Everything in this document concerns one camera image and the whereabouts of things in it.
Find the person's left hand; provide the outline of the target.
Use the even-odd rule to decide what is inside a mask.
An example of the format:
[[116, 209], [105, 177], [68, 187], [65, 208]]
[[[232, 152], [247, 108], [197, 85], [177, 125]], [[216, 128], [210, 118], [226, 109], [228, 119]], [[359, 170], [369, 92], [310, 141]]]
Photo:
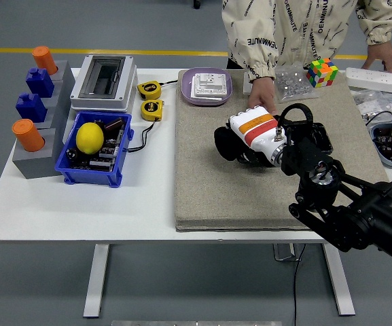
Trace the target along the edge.
[[392, 43], [390, 41], [368, 46], [367, 58], [362, 65], [362, 69], [370, 69], [371, 65], [380, 60], [383, 71], [392, 73]]

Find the person's right hand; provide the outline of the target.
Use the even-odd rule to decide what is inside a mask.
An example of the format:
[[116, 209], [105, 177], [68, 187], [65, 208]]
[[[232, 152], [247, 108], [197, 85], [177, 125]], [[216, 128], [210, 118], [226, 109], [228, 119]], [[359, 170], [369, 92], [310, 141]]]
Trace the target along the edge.
[[277, 108], [274, 102], [275, 89], [271, 77], [261, 77], [252, 82], [251, 93], [247, 101], [248, 108], [261, 106], [271, 115], [277, 115]]

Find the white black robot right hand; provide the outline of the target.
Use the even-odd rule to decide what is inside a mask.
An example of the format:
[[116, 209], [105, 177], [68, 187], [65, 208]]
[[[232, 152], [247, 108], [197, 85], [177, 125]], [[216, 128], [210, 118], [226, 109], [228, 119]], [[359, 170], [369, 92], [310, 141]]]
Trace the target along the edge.
[[265, 108], [256, 106], [229, 119], [231, 129], [250, 149], [262, 153], [273, 166], [281, 165], [287, 138], [282, 127]]

